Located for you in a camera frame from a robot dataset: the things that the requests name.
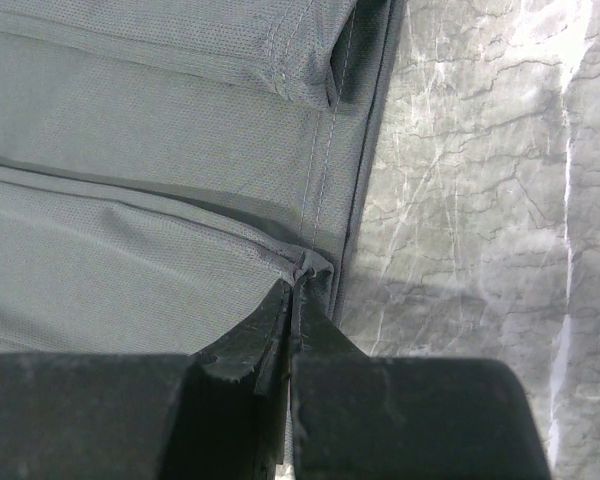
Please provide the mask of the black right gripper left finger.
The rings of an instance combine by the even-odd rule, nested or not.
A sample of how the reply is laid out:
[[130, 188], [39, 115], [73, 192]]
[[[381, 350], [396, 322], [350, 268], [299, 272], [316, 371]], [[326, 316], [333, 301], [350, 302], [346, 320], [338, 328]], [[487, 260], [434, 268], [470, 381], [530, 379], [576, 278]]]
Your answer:
[[271, 479], [291, 287], [192, 355], [0, 354], [0, 479]]

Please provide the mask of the dark grey t shirt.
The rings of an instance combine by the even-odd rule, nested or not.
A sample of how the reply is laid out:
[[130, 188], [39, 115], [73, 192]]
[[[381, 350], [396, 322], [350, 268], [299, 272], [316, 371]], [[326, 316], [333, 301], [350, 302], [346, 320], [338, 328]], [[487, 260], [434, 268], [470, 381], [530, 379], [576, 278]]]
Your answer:
[[0, 1], [0, 354], [195, 354], [328, 318], [400, 1]]

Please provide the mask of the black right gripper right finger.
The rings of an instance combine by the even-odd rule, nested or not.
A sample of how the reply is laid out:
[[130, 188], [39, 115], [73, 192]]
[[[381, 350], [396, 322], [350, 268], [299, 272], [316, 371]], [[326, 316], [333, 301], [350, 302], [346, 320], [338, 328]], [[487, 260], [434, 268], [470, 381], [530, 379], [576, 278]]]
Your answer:
[[516, 375], [492, 359], [371, 357], [297, 284], [291, 319], [299, 479], [547, 479]]

